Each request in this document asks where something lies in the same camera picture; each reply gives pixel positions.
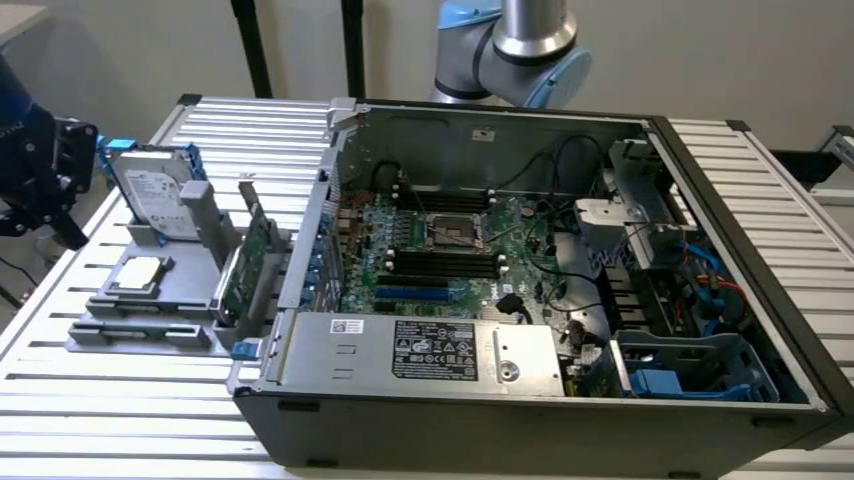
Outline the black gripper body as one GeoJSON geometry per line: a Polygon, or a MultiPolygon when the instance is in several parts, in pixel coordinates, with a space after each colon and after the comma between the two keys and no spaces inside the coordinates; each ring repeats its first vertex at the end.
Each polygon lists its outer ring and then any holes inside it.
{"type": "Polygon", "coordinates": [[[57,117],[1,63],[1,199],[28,210],[67,210],[91,188],[97,127],[57,117]]]}

